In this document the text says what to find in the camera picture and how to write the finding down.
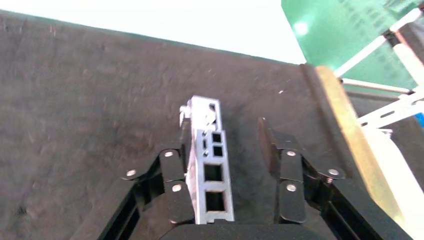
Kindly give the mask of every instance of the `square hole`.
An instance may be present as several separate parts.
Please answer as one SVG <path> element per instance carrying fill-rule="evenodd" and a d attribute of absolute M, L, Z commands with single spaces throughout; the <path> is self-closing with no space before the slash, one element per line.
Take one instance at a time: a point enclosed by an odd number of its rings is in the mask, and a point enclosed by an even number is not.
<path fill-rule="evenodd" d="M 219 134 L 219 133 L 212 133 L 212 142 L 214 142 L 214 143 L 220 143 L 221 142 L 221 134 Z"/>
<path fill-rule="evenodd" d="M 204 165 L 204 180 L 205 181 L 223 181 L 223 167 L 215 164 Z"/>
<path fill-rule="evenodd" d="M 223 147 L 222 146 L 214 146 L 213 147 L 213 156 L 222 157 L 223 156 Z"/>
<path fill-rule="evenodd" d="M 224 212 L 224 193 L 219 191 L 206 192 L 206 211 Z"/>

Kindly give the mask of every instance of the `dark gray mat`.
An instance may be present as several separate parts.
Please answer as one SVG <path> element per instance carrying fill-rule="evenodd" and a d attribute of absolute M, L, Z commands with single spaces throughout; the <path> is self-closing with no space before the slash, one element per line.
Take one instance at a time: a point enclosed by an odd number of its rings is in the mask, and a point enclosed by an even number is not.
<path fill-rule="evenodd" d="M 7 12 L 1 27 L 0 239 L 68 239 L 119 173 L 177 131 L 193 95 L 221 100 L 240 223 L 273 218 L 258 117 L 358 177 L 310 66 Z"/>

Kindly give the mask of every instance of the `metal bolt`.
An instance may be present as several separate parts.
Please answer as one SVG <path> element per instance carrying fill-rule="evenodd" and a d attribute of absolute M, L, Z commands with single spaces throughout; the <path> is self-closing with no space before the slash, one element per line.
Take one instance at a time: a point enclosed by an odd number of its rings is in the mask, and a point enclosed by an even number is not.
<path fill-rule="evenodd" d="M 289 190 L 290 192 L 294 192 L 296 191 L 296 186 L 293 184 L 289 184 L 287 185 L 287 190 Z"/>
<path fill-rule="evenodd" d="M 134 174 L 136 174 L 137 172 L 136 172 L 136 170 L 129 170 L 129 171 L 127 171 L 126 172 L 126 175 L 128 176 L 128 177 L 130 177 L 130 176 L 133 176 Z"/>
<path fill-rule="evenodd" d="M 174 185 L 174 186 L 172 186 L 172 191 L 173 192 L 178 192 L 178 191 L 180 191 L 181 190 L 181 184 L 177 184 L 177 185 Z"/>
<path fill-rule="evenodd" d="M 330 170 L 328 170 L 328 172 L 329 172 L 331 175 L 339 175 L 339 171 L 337 171 L 336 169 L 330 169 Z"/>

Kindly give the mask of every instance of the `white wall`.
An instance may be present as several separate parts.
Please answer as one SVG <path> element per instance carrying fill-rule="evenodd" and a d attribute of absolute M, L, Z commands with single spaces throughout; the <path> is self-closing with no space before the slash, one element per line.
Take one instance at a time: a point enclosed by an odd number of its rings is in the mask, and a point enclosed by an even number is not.
<path fill-rule="evenodd" d="M 280 0 L 0 0 L 0 9 L 287 63 L 306 62 Z"/>

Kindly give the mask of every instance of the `blue object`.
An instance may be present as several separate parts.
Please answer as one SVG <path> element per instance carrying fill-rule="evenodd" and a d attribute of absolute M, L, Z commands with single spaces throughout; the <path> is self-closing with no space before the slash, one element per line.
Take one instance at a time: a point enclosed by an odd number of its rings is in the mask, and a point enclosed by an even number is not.
<path fill-rule="evenodd" d="M 424 128 L 424 113 L 418 113 L 415 115 L 416 119 L 418 120 L 418 123 L 421 125 L 422 128 Z"/>

